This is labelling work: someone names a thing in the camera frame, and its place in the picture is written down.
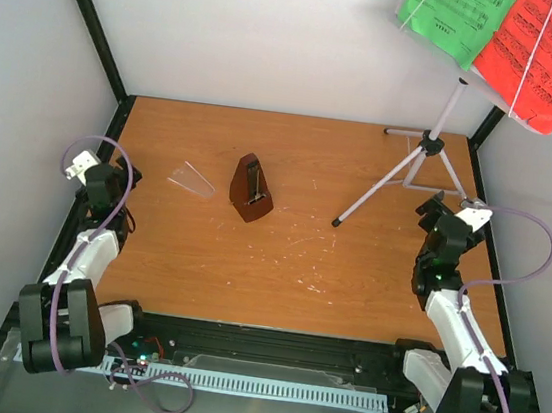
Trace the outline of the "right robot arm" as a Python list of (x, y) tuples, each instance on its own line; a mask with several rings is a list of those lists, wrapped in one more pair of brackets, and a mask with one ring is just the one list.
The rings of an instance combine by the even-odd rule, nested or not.
[(528, 413), (528, 380), (523, 372), (507, 368), (491, 349), (458, 269), (462, 255), (483, 239), (483, 228), (495, 210), (469, 200), (454, 212), (444, 196), (439, 191), (417, 209), (427, 236), (414, 262), (411, 288), (445, 354), (409, 349), (403, 374), (433, 413)]

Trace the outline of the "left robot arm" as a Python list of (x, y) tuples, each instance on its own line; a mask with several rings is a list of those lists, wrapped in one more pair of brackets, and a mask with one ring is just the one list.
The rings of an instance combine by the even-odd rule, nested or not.
[(99, 305), (95, 294), (134, 230), (122, 201), (142, 176), (122, 157), (111, 165), (85, 150), (72, 159), (65, 177), (82, 184), (87, 215), (60, 266), (19, 293), (21, 356), (30, 374), (95, 367), (110, 342), (130, 353), (147, 341), (147, 327), (135, 318), (138, 302)]

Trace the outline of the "clear plastic metronome cover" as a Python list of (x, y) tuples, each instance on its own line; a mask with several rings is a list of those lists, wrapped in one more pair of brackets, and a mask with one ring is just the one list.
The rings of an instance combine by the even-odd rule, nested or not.
[(205, 199), (214, 195), (215, 188), (209, 180), (204, 178), (188, 161), (184, 161), (180, 166), (176, 167), (167, 180)]

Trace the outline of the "brown wooden metronome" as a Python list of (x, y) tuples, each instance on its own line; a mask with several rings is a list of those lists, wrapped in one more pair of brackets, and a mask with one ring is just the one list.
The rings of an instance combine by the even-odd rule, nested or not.
[(239, 160), (230, 183), (230, 203), (245, 223), (263, 218), (274, 208), (262, 169), (255, 153), (244, 155)]

